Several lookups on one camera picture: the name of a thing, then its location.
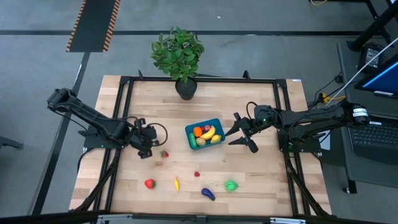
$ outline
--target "wooden tabletop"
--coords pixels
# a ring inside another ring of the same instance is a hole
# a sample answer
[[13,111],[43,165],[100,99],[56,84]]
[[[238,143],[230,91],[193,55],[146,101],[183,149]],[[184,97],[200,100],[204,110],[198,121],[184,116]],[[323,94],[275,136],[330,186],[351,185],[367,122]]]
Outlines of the wooden tabletop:
[[[111,117],[118,92],[120,76],[104,76],[96,110]],[[169,140],[153,147],[154,155],[140,159],[137,149],[122,150],[114,189],[111,211],[131,213],[206,214],[206,215],[292,215],[289,189],[282,153],[277,143],[276,129],[269,128],[252,137],[259,151],[251,153],[246,146],[229,146],[239,138],[238,132],[219,145],[193,151],[185,135],[185,126],[207,119],[220,119],[226,133],[233,124],[234,112],[246,114],[246,103],[275,107],[271,84],[264,83],[198,83],[192,100],[182,100],[174,82],[134,82],[129,116],[143,117],[147,123],[161,123],[169,132]],[[300,80],[287,80],[292,110],[307,109]],[[280,90],[282,105],[283,93]],[[122,98],[119,117],[123,111]],[[159,141],[165,137],[157,128]],[[168,158],[161,158],[166,150]],[[81,161],[70,208],[76,208],[97,184],[104,149],[95,149]],[[320,163],[309,153],[301,153],[305,183],[309,191],[330,213],[329,199]],[[174,178],[180,182],[176,191]],[[144,185],[147,179],[156,181],[155,189]],[[224,183],[234,180],[239,187],[225,191]],[[216,196],[213,202],[202,196],[207,187]],[[101,208],[104,207],[108,186],[104,188]],[[296,187],[299,210],[302,201]]]

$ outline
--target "green plant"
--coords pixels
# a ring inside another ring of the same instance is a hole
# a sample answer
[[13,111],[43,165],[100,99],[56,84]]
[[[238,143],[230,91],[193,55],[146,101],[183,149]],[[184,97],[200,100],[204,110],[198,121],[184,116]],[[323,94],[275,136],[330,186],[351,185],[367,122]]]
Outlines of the green plant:
[[170,30],[170,35],[152,43],[153,53],[150,56],[155,60],[154,65],[165,74],[170,74],[173,80],[187,83],[188,77],[197,76],[200,55],[205,48],[198,40],[198,36],[185,29]]

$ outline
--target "monitor screen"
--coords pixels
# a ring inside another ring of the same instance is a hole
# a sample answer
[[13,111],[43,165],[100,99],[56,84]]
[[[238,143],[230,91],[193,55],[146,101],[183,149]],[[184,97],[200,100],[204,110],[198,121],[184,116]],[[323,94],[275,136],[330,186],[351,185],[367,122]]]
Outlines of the monitor screen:
[[383,91],[398,94],[398,62],[392,63],[380,74],[370,79],[362,85],[364,89],[370,91]]

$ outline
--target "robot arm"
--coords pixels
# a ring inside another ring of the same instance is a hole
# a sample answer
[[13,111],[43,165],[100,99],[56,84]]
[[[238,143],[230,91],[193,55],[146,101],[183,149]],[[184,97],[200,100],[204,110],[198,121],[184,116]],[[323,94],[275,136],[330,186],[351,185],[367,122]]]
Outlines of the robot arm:
[[310,111],[284,111],[267,105],[254,108],[254,119],[241,118],[234,114],[236,121],[226,136],[240,129],[244,136],[230,142],[230,144],[244,144],[255,153],[258,148],[251,136],[271,126],[287,133],[287,142],[305,142],[308,139],[319,139],[319,132],[340,127],[360,128],[369,124],[366,109],[358,104],[342,101],[329,108]]
[[151,147],[159,145],[153,126],[142,127],[145,119],[136,119],[134,125],[122,119],[108,118],[88,105],[82,103],[69,89],[56,89],[47,100],[52,111],[71,112],[94,127],[101,138],[111,141],[120,148],[131,145],[139,150],[141,159],[152,156]]

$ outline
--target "toy orange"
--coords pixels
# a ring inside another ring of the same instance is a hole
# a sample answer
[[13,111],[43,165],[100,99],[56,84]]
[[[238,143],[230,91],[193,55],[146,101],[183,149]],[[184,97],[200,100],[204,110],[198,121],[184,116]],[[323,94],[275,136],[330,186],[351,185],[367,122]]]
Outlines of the toy orange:
[[195,127],[193,129],[193,134],[195,135],[195,137],[200,137],[202,134],[201,127]]

